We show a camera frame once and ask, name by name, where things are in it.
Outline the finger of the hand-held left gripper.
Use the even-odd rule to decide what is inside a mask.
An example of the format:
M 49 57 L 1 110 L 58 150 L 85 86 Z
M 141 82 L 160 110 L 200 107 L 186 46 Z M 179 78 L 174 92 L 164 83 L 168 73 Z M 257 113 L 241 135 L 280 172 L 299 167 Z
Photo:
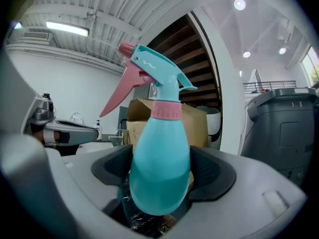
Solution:
M 55 119 L 43 127 L 43 140 L 46 146 L 75 146 L 95 141 L 98 131 L 69 120 Z

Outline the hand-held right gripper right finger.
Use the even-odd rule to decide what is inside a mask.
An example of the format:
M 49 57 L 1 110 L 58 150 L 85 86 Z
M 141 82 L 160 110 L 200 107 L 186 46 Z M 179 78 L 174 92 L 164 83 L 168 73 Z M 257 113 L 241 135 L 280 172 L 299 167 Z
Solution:
M 306 194 L 269 165 L 211 148 L 190 149 L 193 188 L 171 239 L 272 239 Z

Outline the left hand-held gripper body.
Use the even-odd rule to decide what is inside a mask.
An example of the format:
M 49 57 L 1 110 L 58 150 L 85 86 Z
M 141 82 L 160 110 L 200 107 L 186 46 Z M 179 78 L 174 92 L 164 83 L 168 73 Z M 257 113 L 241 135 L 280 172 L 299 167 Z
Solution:
M 43 145 L 55 145 L 56 133 L 46 125 L 56 119 L 55 107 L 50 93 L 43 93 L 31 117 L 27 120 L 27 133 Z

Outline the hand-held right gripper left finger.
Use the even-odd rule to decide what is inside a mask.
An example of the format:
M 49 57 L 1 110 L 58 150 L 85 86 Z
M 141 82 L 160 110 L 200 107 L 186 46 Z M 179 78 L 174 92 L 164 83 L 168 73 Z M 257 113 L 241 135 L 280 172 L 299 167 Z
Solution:
M 0 171 L 25 216 L 37 224 L 33 238 L 132 238 L 129 228 L 111 218 L 119 187 L 104 184 L 91 170 L 94 161 L 116 152 L 62 157 L 29 135 L 1 134 Z

